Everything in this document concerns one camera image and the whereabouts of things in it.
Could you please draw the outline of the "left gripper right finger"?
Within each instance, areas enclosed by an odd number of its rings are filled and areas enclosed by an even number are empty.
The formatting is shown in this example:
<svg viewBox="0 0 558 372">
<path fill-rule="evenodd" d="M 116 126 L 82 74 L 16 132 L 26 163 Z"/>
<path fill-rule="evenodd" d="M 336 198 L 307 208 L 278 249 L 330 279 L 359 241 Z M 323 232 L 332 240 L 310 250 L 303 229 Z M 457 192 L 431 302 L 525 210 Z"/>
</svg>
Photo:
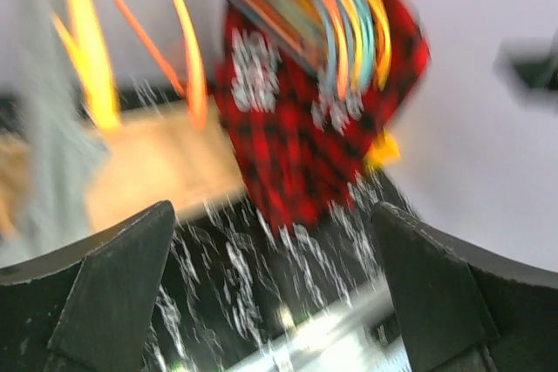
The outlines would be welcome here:
<svg viewBox="0 0 558 372">
<path fill-rule="evenodd" d="M 452 237 L 386 202 L 371 221 L 414 371 L 555 371 L 557 274 Z"/>
</svg>

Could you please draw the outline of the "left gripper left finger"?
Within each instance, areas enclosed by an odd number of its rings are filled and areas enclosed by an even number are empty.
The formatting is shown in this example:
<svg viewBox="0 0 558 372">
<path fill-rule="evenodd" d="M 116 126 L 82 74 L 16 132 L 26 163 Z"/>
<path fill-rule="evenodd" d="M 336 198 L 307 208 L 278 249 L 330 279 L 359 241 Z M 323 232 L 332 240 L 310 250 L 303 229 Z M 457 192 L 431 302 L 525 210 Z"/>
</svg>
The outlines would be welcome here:
<svg viewBox="0 0 558 372">
<path fill-rule="evenodd" d="M 3 371 L 140 371 L 174 233 L 160 201 L 1 270 Z"/>
</svg>

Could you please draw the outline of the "tan tank top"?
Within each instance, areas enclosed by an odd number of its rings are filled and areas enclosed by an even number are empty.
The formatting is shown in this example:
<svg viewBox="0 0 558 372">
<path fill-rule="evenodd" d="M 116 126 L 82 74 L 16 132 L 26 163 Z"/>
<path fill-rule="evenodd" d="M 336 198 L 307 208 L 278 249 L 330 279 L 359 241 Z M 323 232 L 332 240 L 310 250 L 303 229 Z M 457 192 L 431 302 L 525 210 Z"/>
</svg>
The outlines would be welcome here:
<svg viewBox="0 0 558 372">
<path fill-rule="evenodd" d="M 1 134 L 1 238 L 16 237 L 15 223 L 28 192 L 29 147 L 19 137 Z"/>
</svg>

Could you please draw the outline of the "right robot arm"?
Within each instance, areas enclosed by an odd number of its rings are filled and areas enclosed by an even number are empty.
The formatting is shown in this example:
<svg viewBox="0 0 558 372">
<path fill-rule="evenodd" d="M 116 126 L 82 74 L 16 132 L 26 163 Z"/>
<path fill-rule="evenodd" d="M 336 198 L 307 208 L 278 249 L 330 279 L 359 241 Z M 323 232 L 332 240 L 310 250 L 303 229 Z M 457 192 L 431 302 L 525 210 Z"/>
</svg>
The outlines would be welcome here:
<svg viewBox="0 0 558 372">
<path fill-rule="evenodd" d="M 557 108 L 557 33 L 504 39 L 493 71 L 518 101 Z"/>
</svg>

